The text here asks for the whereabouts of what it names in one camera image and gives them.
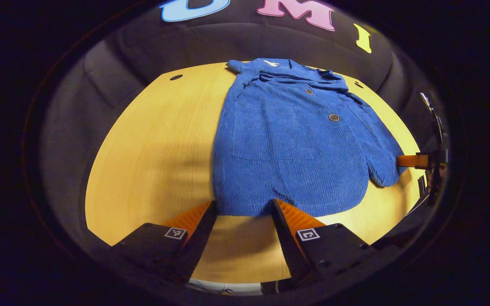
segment wooden table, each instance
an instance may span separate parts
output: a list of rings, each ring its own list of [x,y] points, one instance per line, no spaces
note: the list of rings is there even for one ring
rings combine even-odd
[[[170,80],[177,75],[182,77]],[[85,199],[88,229],[114,245],[145,222],[161,224],[213,199],[214,136],[234,79],[225,63],[185,68],[161,75],[132,101],[93,164]],[[354,78],[344,79],[352,93],[373,107],[405,155],[419,151],[379,96]],[[358,206],[317,219],[342,223],[371,244],[416,203],[417,180],[423,175],[422,170],[407,169],[389,188],[370,181]],[[192,277],[221,283],[290,277],[271,217],[219,216]]]

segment blue corduroy jacket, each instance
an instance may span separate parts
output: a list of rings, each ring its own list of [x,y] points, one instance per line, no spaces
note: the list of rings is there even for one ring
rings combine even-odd
[[[227,66],[238,75],[214,141],[220,215],[262,215],[274,198],[331,215],[359,204],[369,179],[387,187],[405,170],[392,134],[342,76],[290,59]]]

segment letter m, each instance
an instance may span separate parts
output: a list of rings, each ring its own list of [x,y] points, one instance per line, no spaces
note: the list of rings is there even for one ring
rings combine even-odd
[[[334,10],[319,2],[306,1],[300,3],[298,0],[265,0],[264,7],[256,11],[262,15],[284,16],[285,12],[280,10],[280,4],[286,8],[294,19],[300,19],[303,15],[311,12],[311,16],[307,17],[305,21],[314,26],[334,31],[332,18],[330,17],[331,12]]]

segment jacket sleeve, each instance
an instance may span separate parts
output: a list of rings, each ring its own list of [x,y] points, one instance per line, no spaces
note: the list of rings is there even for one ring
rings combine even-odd
[[[370,178],[380,187],[396,184],[406,168],[396,166],[396,157],[403,155],[391,132],[364,100],[353,93],[345,95],[358,107],[350,107],[364,125],[357,135],[366,157]]]

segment blue letter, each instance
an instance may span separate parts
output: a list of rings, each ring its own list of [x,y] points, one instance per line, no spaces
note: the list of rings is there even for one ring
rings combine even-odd
[[[188,8],[188,0],[175,0],[162,4],[162,20],[173,22],[194,19],[218,12],[228,6],[230,0],[212,0],[211,4],[202,8]]]

